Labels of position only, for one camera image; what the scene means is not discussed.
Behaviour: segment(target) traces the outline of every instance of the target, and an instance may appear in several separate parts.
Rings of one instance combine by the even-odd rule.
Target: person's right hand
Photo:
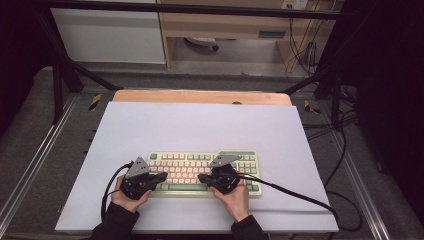
[[[112,193],[112,202],[127,209],[132,213],[135,213],[140,207],[140,205],[147,202],[150,197],[150,194],[152,193],[152,190],[149,190],[145,194],[143,194],[143,196],[141,196],[139,200],[129,199],[124,195],[122,191],[119,190],[119,186],[121,186],[123,179],[124,175],[119,176],[116,179],[115,192]]]
[[[249,190],[244,185],[244,179],[240,179],[236,188],[227,194],[222,194],[216,188],[211,187],[213,195],[221,200],[228,213],[236,222],[240,222],[249,216]]]

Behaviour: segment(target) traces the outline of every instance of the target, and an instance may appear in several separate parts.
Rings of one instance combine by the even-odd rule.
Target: gray floor
[[[128,88],[205,89],[275,92],[291,86],[306,74],[297,69],[288,74],[277,54],[275,43],[270,41],[222,40],[220,49],[192,46],[179,40],[174,56],[174,68],[137,66],[126,73],[119,70],[99,72],[108,81]],[[105,65],[91,66],[94,69]],[[36,175],[31,187],[8,225],[4,239],[15,234],[37,234],[40,239],[65,239],[54,231],[60,215],[59,209],[66,202],[73,181],[78,175],[90,139],[100,122],[106,104],[113,92],[101,91],[102,99],[94,112],[88,107],[98,86],[88,79],[82,94],[76,95],[75,107],[57,137],[53,147]],[[313,108],[320,108],[326,101],[317,102],[312,95],[314,85],[293,94],[291,99],[298,107],[303,123],[326,123],[324,114],[304,110],[304,101],[309,100]],[[342,110],[350,109],[342,105]],[[0,139],[0,204],[4,206],[32,157],[46,136],[53,117],[52,81],[49,71],[42,71],[27,101],[6,134]],[[307,130],[310,136],[316,130]],[[406,203],[395,182],[389,175],[378,173],[372,152],[361,132],[360,126],[346,127],[347,149],[374,200],[378,213],[391,239],[424,239],[423,227]],[[340,153],[331,134],[310,141],[318,171],[323,181],[334,168]],[[351,180],[342,166],[329,184],[328,190],[345,195],[360,206]],[[351,205],[329,196],[340,215],[340,224],[353,227],[358,217]],[[356,232],[340,231],[336,239],[374,239],[375,236],[364,219],[364,225]],[[326,239],[327,235],[299,234],[296,239]],[[272,235],[272,239],[288,239],[287,234]]]

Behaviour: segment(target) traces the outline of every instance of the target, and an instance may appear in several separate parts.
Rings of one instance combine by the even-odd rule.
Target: table
[[[264,99],[272,104],[263,105]],[[225,104],[235,101],[243,104]],[[112,174],[150,151],[254,149],[263,180],[328,204],[297,110],[290,105],[288,96],[275,93],[118,91],[56,230],[90,232],[100,223],[101,198]],[[232,223],[215,198],[151,198],[139,211],[134,233],[229,233]],[[338,231],[327,210],[266,186],[260,198],[250,200],[250,211],[267,233]]]

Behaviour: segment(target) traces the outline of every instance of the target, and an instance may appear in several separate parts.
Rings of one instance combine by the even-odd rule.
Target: green keyboard
[[[147,164],[153,174],[167,172],[165,182],[158,184],[152,196],[158,197],[210,197],[213,196],[206,184],[197,178],[200,173],[210,174],[208,167],[218,155],[237,155],[241,159],[231,163],[231,166],[241,173],[259,178],[258,157],[254,151],[221,151],[207,152],[152,152]],[[259,197],[262,194],[261,184],[245,180],[249,197]]]

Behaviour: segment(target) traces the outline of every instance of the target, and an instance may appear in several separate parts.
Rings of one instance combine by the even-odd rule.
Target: white cabinet
[[[52,12],[66,50],[75,61],[165,64],[157,13],[74,9]]]

